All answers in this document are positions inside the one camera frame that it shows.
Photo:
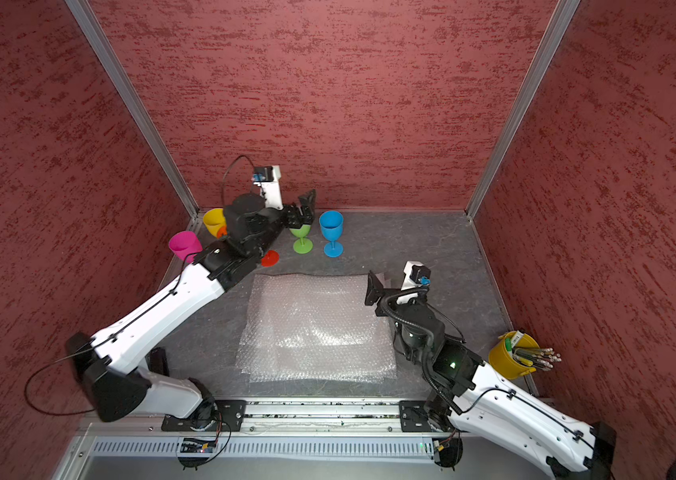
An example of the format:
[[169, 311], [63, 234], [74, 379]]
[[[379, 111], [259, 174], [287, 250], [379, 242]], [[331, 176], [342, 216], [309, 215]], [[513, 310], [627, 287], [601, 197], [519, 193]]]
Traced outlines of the green glass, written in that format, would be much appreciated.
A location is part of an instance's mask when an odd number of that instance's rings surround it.
[[304, 224], [299, 228], [290, 228], [290, 232], [296, 237], [293, 250], [300, 255], [308, 254], [313, 249], [313, 242], [308, 238], [311, 226]]

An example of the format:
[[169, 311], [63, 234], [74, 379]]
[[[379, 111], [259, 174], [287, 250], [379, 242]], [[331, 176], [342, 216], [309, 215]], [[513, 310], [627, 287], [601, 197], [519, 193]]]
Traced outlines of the blue glass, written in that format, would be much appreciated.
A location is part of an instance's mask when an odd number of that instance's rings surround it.
[[338, 211], [326, 211], [319, 218], [321, 233], [327, 244], [324, 253], [329, 258], [337, 258], [343, 254], [343, 245], [339, 242], [343, 234], [344, 217]]

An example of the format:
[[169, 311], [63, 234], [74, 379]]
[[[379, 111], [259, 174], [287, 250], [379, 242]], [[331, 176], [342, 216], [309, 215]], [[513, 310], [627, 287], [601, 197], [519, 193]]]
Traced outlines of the red glass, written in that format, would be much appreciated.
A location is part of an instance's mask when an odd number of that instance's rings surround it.
[[280, 260], [280, 255], [275, 250], [269, 250], [261, 259], [261, 265], [265, 268], [275, 266]]

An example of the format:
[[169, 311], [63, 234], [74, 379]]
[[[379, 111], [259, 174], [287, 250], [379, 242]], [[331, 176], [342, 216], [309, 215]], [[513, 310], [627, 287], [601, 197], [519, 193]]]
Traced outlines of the yellow glass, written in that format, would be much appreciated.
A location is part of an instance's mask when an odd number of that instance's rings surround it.
[[203, 215], [203, 224], [215, 238], [222, 238], [227, 234], [227, 222], [222, 208], [214, 208]]

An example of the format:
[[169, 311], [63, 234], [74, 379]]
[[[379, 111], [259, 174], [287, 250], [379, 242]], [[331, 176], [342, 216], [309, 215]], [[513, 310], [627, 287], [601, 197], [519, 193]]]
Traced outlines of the pink glass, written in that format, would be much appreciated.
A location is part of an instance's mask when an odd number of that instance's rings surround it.
[[172, 236], [168, 247], [176, 257], [187, 264], [191, 264], [196, 255], [203, 250], [198, 236], [191, 231], [181, 231]]

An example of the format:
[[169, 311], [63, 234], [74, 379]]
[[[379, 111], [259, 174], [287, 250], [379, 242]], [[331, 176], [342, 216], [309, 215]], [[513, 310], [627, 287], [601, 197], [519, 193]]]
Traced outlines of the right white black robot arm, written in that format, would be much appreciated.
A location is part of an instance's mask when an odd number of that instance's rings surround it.
[[616, 433], [589, 425], [517, 388], [464, 340], [447, 334], [428, 303], [429, 269], [412, 266], [403, 288], [367, 276], [365, 304], [394, 325], [405, 358], [431, 388], [424, 404], [435, 428], [478, 435], [524, 458], [553, 479], [608, 479]]

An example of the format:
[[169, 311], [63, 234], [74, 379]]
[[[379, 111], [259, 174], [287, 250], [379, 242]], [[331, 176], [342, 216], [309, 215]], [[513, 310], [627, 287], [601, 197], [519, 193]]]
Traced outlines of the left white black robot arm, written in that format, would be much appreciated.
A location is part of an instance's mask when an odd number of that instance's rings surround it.
[[169, 415], [196, 430], [219, 421], [216, 401], [196, 379], [176, 379], [150, 369], [147, 357], [195, 312], [220, 298], [254, 271], [285, 229], [310, 225], [316, 192], [297, 202], [274, 201], [278, 187], [265, 182], [225, 206], [227, 234], [187, 255], [178, 277], [130, 314], [88, 336], [66, 342], [73, 375], [103, 422], [129, 415]]

